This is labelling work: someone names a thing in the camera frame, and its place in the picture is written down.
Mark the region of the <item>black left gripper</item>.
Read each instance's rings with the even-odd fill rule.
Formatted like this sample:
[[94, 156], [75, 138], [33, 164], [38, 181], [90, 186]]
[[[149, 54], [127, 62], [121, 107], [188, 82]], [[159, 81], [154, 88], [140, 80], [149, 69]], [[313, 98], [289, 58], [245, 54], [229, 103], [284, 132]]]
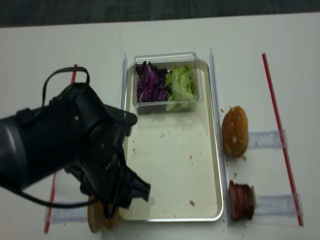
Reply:
[[[80, 182], [85, 195], [103, 196], [103, 204], [113, 204], [120, 191], [120, 170], [126, 165], [123, 142], [130, 136], [136, 122], [103, 123], [88, 136], [84, 154], [65, 167], [66, 173]], [[129, 195], [132, 199], [149, 201], [151, 185], [135, 172], [131, 173]]]

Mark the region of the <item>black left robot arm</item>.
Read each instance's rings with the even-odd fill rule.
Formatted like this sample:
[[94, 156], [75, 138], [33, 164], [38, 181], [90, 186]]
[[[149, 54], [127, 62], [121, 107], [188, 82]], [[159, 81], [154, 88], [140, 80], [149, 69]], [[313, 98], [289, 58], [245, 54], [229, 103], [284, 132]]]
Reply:
[[147, 201], [151, 186], [126, 165], [123, 149], [137, 120], [104, 104], [88, 84], [71, 84], [47, 106], [0, 121], [0, 185], [21, 194], [64, 169], [104, 205]]

